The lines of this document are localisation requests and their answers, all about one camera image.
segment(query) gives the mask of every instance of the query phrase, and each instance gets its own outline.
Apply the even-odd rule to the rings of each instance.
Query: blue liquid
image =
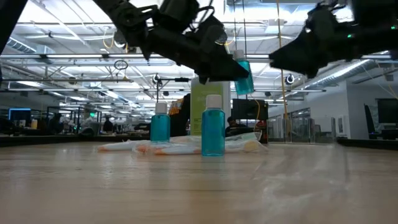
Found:
[[[254,93],[253,77],[251,74],[250,63],[247,60],[236,60],[244,69],[249,72],[247,78],[240,78],[235,81],[235,89],[238,95],[246,95]]]
[[[223,156],[225,152],[225,113],[208,108],[201,116],[202,156]]]
[[[170,141],[170,117],[167,114],[155,114],[150,123],[150,141]]]

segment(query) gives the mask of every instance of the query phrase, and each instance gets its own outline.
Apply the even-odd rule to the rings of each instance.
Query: black robotic arm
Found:
[[[197,28],[191,24],[198,12],[213,10],[199,8],[196,0],[165,0],[156,5],[135,7],[127,0],[94,0],[109,16],[129,46],[140,47],[144,58],[152,52],[169,58],[177,65],[194,69],[201,83],[206,81],[235,81],[246,78],[248,72],[236,63],[219,40],[224,25],[211,14]],[[153,27],[147,25],[152,19]]]

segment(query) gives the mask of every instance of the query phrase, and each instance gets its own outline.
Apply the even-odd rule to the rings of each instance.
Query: glass partition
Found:
[[[269,142],[330,144],[336,139],[335,119],[272,118],[267,121]]]

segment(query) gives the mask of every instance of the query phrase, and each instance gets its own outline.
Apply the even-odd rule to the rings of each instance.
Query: office desk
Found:
[[[103,142],[0,149],[0,223],[398,223],[398,153],[137,156]]]

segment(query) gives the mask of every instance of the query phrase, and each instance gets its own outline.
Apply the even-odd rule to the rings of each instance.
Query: white bottle cap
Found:
[[[244,56],[244,51],[243,50],[235,50],[234,51],[234,59],[242,59],[242,58],[246,58]]]
[[[207,108],[219,108],[221,109],[223,105],[223,99],[221,95],[207,95],[206,97],[206,107]]]
[[[167,103],[156,103],[155,114],[167,113]]]

